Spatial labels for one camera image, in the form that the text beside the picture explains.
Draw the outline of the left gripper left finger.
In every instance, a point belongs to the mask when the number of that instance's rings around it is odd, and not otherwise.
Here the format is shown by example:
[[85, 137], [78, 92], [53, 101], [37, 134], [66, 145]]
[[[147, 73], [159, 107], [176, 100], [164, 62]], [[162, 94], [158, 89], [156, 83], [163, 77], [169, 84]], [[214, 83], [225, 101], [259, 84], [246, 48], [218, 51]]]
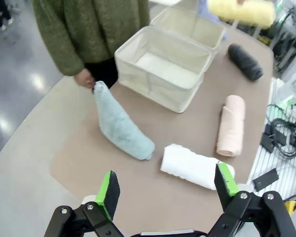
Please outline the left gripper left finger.
[[82, 237], [94, 232], [98, 237], [121, 237], [113, 223], [120, 196], [120, 186], [114, 171], [108, 172], [94, 201], [72, 209], [62, 205], [54, 210], [47, 226], [46, 237]]

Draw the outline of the person's right hand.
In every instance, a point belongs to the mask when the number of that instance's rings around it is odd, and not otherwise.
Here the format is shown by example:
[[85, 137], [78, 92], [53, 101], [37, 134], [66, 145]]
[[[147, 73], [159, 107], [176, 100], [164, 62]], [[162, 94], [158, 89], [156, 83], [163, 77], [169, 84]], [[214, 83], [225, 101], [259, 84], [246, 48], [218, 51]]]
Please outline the person's right hand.
[[74, 76], [75, 82], [82, 87], [94, 91], [95, 79], [87, 69], [83, 69], [80, 73]]

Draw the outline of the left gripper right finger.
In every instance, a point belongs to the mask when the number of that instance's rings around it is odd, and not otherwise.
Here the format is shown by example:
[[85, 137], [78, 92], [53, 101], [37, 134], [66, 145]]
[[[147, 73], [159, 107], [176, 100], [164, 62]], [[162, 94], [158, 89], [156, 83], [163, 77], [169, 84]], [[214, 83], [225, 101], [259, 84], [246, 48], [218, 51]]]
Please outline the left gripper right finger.
[[226, 163], [217, 163], [214, 183], [223, 214], [208, 237], [234, 237], [252, 223], [261, 237], [296, 237], [293, 221], [280, 194], [269, 191], [262, 196], [240, 191]]

